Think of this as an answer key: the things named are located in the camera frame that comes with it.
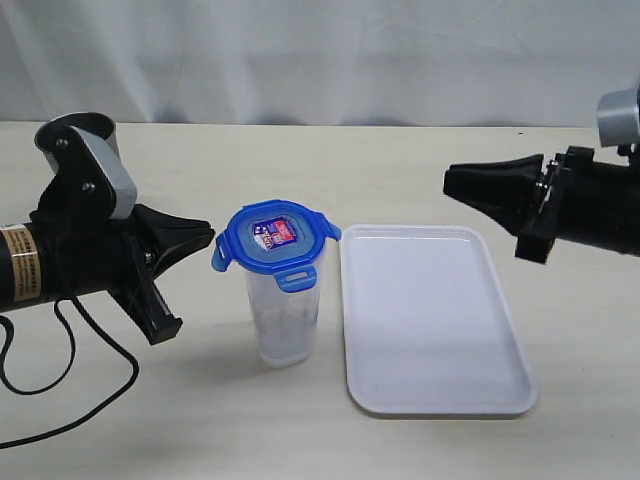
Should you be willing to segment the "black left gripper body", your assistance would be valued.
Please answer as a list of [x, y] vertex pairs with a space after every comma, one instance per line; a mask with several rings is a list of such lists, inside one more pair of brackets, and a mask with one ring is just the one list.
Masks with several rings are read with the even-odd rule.
[[43, 267], [42, 290], [33, 305], [106, 291], [150, 344], [177, 335], [182, 320], [170, 312], [154, 280], [133, 282], [133, 213], [102, 225], [74, 225], [61, 215], [39, 210], [30, 213], [30, 220]]

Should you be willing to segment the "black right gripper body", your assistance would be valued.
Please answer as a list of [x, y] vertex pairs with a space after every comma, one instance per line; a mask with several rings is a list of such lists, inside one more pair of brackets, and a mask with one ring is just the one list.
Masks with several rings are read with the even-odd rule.
[[546, 263], [558, 237], [560, 213], [565, 194], [576, 175], [593, 163], [595, 150], [569, 146], [557, 153], [545, 166], [536, 183], [531, 213], [517, 234], [515, 257], [534, 263]]

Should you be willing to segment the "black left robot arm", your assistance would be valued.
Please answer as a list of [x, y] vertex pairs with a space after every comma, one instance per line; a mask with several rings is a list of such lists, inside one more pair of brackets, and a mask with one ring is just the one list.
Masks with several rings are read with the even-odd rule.
[[156, 279], [207, 248], [209, 222], [134, 206], [124, 220], [72, 221], [34, 211], [28, 223], [1, 228], [1, 309], [4, 312], [108, 293], [156, 345], [182, 326]]

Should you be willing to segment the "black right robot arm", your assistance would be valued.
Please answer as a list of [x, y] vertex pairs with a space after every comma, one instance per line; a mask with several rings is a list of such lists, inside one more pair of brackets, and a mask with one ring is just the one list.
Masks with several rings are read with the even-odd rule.
[[452, 164], [443, 192], [515, 237], [522, 260], [546, 263], [558, 240], [638, 256], [639, 147], [616, 152], [627, 164], [597, 162], [594, 149], [579, 146], [551, 160]]

